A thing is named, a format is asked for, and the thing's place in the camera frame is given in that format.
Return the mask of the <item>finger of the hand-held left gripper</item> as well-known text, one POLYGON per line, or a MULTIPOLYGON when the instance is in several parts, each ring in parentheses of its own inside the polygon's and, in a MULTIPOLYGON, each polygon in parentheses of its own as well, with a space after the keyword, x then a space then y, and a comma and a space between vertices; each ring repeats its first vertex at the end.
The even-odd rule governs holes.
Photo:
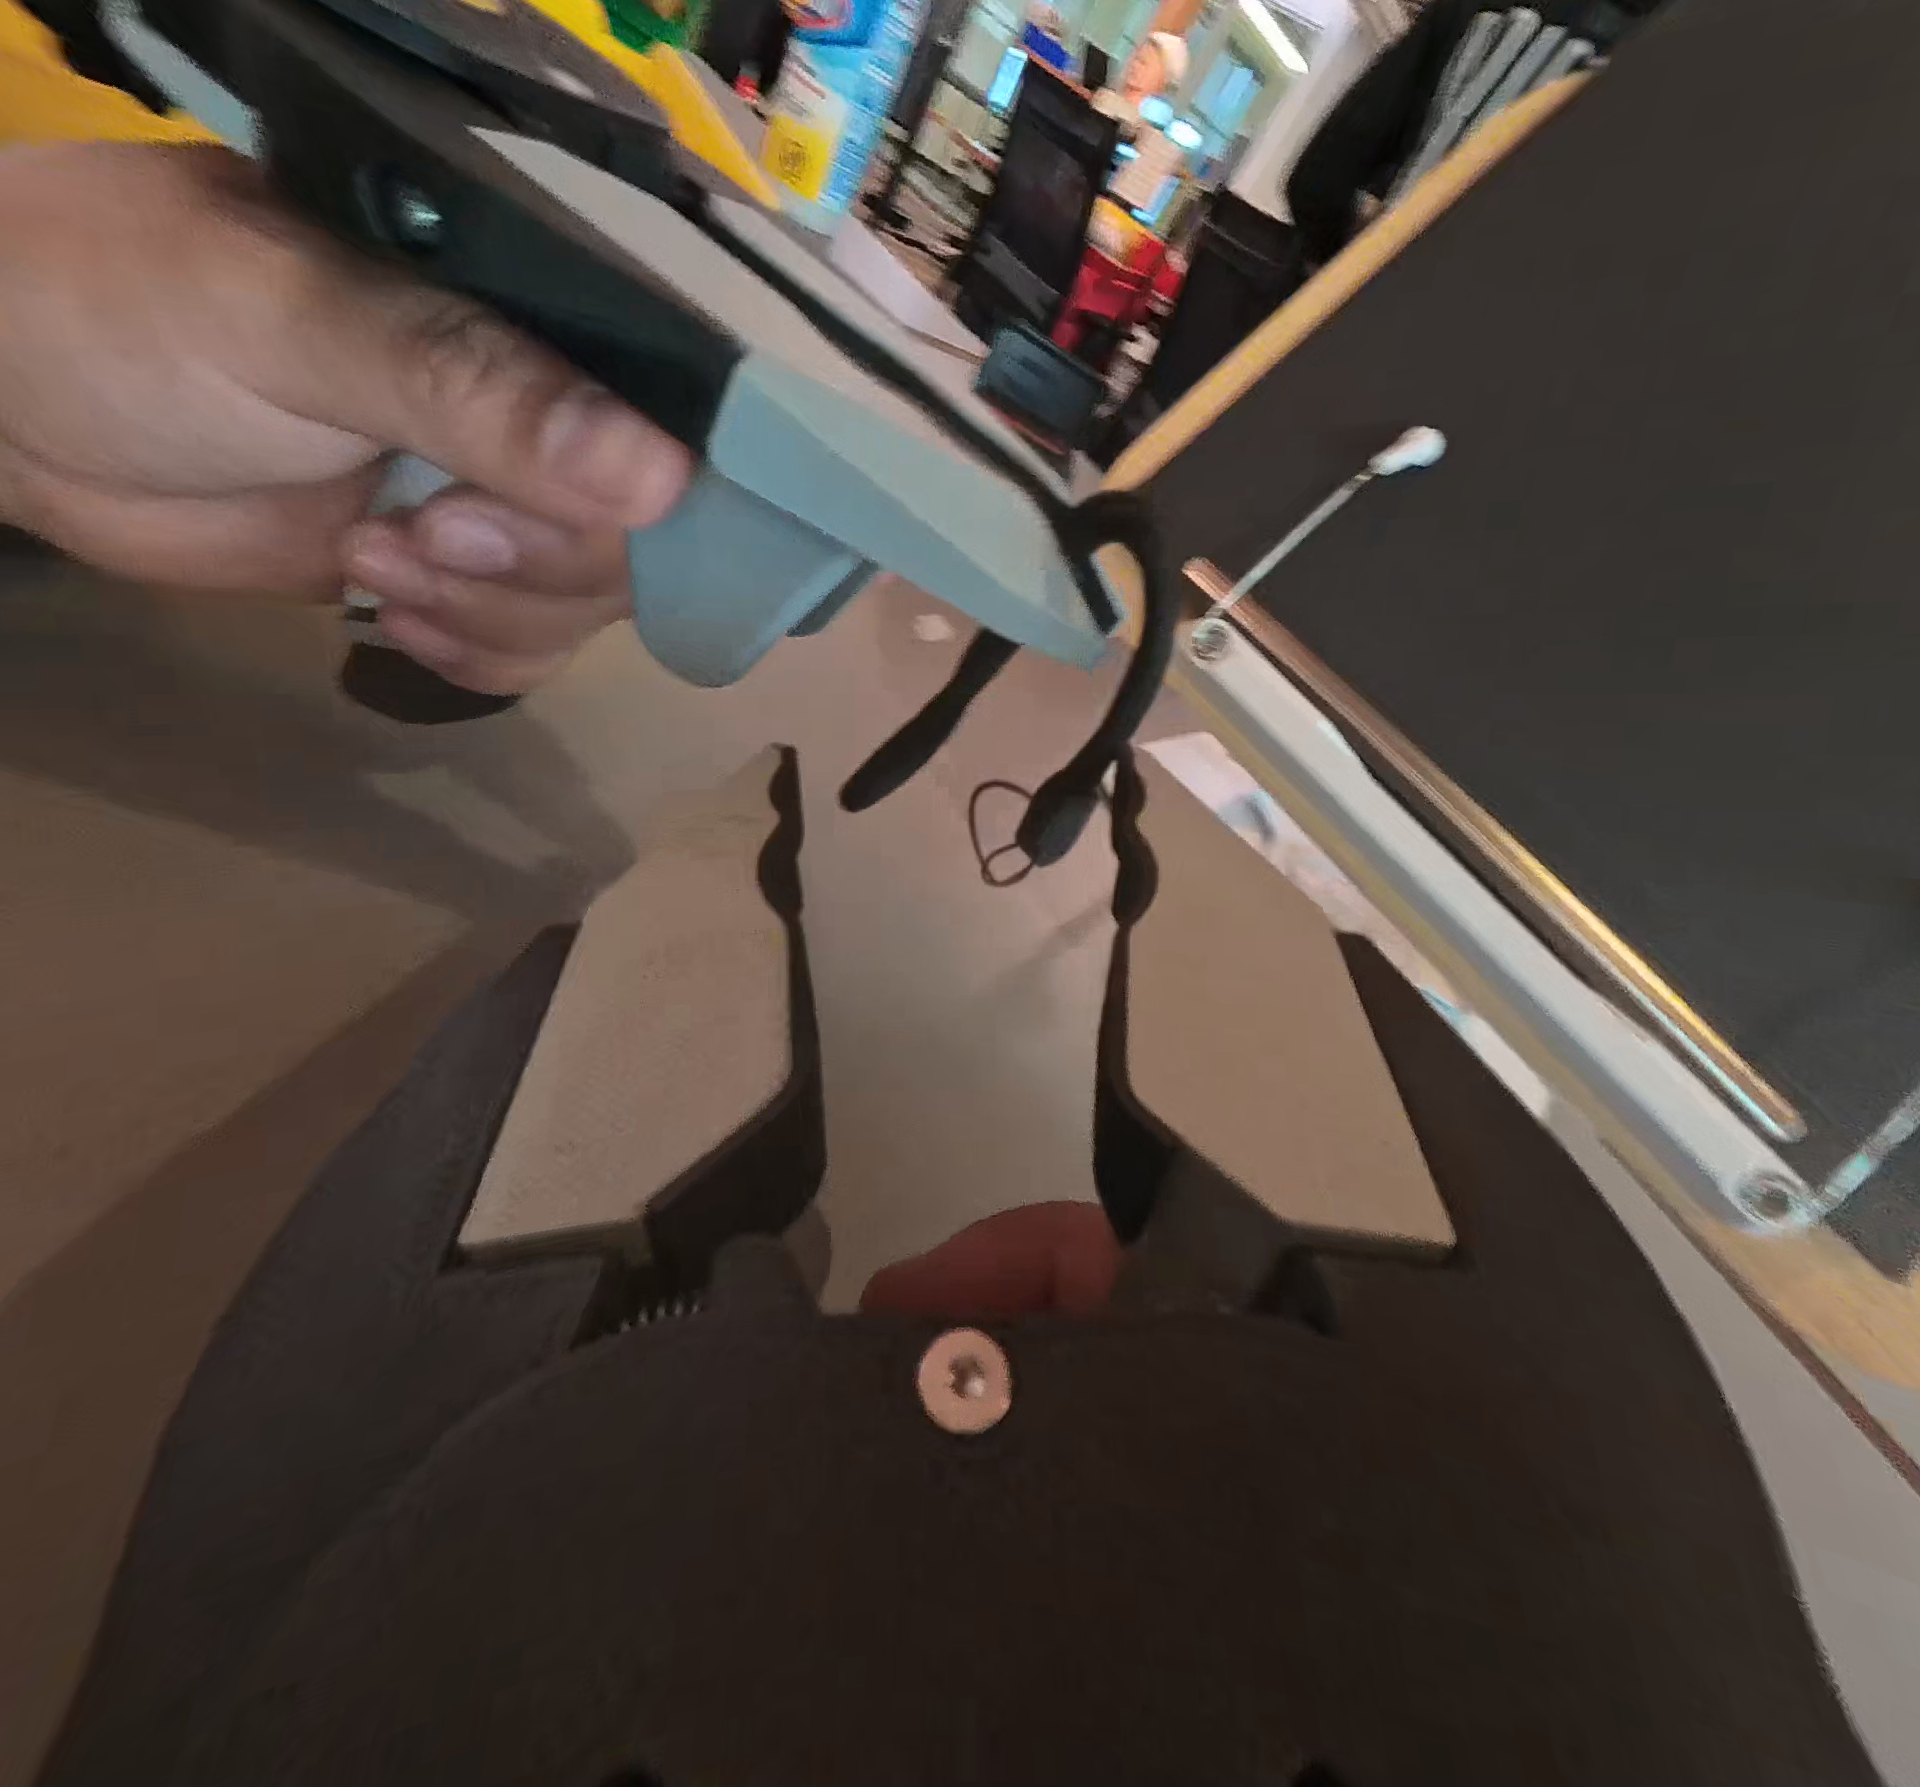
POLYGON ((488 128, 468 137, 494 151, 495 172, 517 173, 539 215, 607 262, 569 308, 581 333, 569 356, 698 456, 748 353, 774 353, 823 382, 864 373, 913 405, 945 391, 996 424, 962 386, 959 360, 877 311, 782 221, 734 194, 710 196, 675 166, 656 194, 550 143, 488 128))
POLYGON ((1100 566, 1067 553, 1077 505, 981 405, 748 353, 701 469, 630 537, 633 617, 668 674, 732 688, 897 574, 1014 646, 1096 668, 1116 623, 1100 566))

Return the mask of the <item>person's black printed clothing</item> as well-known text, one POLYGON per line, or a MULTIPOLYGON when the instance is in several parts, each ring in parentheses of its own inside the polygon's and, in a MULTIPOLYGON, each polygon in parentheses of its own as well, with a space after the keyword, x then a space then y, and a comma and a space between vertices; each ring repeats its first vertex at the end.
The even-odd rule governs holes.
POLYGON ((1410 28, 1352 82, 1286 181, 1288 221, 1309 270, 1358 233, 1361 196, 1383 194, 1410 160, 1455 40, 1484 14, 1528 8, 1573 22, 1590 0, 1429 0, 1410 28))

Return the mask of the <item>person's right hand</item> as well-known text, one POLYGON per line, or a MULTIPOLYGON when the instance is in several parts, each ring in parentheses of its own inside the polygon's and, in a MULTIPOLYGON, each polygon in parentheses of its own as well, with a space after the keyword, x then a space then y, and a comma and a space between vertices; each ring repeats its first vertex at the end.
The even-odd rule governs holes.
POLYGON ((1078 1316, 1110 1300, 1119 1268, 1123 1244, 1096 1203, 1045 1202, 877 1271, 859 1310, 952 1322, 1078 1316))

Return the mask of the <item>white wipes canister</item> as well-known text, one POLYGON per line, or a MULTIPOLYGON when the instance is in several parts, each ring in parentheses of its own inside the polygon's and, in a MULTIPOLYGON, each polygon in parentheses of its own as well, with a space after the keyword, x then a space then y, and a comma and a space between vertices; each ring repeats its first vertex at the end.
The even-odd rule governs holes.
POLYGON ((866 181, 929 0, 787 0, 787 11, 792 33, 763 99, 759 167, 788 221, 829 234, 866 181))

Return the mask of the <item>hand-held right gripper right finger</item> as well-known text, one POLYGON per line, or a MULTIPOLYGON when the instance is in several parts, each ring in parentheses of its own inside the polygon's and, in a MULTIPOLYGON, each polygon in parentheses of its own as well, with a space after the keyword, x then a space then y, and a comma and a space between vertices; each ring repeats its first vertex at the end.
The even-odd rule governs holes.
POLYGON ((1110 790, 1093 1187, 1127 1247, 1203 1160, 1319 1247, 1455 1234, 1332 920, 1151 753, 1110 790))

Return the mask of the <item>yellow storage bin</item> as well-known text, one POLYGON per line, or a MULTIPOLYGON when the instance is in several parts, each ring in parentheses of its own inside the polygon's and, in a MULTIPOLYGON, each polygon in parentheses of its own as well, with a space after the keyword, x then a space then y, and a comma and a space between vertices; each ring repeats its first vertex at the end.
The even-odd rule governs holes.
MULTIPOLYGON (((611 34, 600 0, 527 0, 539 14, 607 56, 663 114, 684 157, 732 191, 774 205, 750 144, 756 124, 734 122, 705 70, 672 47, 636 50, 611 34)), ((150 82, 108 37, 92 0, 2 0, 2 143, 220 140, 150 82)))

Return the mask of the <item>red storage bin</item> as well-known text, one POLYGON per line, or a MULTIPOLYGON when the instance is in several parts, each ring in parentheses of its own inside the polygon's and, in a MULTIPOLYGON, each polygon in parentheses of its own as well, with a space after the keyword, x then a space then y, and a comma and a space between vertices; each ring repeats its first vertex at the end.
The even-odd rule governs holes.
POLYGON ((1172 308, 1184 281, 1185 254, 1132 210, 1101 196, 1049 343, 1104 371, 1141 326, 1172 308))

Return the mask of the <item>dark zip case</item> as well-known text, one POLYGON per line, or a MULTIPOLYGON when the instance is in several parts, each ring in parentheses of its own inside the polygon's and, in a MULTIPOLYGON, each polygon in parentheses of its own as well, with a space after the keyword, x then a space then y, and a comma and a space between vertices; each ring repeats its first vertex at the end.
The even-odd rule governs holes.
POLYGON ((1036 326, 1000 326, 972 395, 1049 456, 1083 450, 1109 401, 1104 373, 1036 326))

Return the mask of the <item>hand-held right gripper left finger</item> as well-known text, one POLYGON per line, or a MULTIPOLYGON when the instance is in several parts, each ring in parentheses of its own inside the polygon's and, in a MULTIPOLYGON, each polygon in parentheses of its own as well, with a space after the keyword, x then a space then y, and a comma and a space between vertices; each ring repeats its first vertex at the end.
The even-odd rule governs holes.
POLYGON ((672 800, 588 904, 502 1112, 458 1251, 707 1268, 782 1236, 826 1173, 797 753, 672 800))

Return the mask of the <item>person's left hand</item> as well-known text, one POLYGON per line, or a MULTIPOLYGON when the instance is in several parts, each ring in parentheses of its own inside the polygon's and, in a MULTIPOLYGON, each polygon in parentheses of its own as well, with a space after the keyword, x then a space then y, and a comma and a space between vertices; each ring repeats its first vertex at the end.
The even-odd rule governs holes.
POLYGON ((692 456, 215 144, 2 151, 2 521, 186 592, 334 603, 521 697, 633 616, 692 456))

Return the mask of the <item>black cabinet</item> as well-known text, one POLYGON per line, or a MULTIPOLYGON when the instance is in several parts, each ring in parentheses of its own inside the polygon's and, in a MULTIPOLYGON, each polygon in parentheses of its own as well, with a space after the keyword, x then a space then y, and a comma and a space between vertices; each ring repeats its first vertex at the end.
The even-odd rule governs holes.
POLYGON ((1085 91, 1045 63, 1025 63, 991 189, 949 275, 952 311, 968 333, 991 343, 1013 326, 1054 331, 1119 133, 1085 91))

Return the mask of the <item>black board with wooden rim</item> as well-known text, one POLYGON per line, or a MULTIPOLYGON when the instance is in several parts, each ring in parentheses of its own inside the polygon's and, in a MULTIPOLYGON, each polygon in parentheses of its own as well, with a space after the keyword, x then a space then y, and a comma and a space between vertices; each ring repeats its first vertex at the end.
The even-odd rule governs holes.
MULTIPOLYGON (((1116 468, 1361 762, 1779 1174, 1918 1083, 1918 0, 1673 0, 1116 468)), ((1918 1136, 1838 1226, 1918 1273, 1918 1136)))

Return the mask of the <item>printed paper sheet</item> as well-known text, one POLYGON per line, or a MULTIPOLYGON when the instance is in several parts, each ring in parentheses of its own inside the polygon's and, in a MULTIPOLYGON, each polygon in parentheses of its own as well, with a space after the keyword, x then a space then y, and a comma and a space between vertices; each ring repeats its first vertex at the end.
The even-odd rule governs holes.
POLYGON ((923 343, 955 360, 981 362, 987 356, 987 343, 959 326, 952 308, 916 281, 908 265, 866 225, 843 223, 826 243, 826 265, 877 311, 923 343))

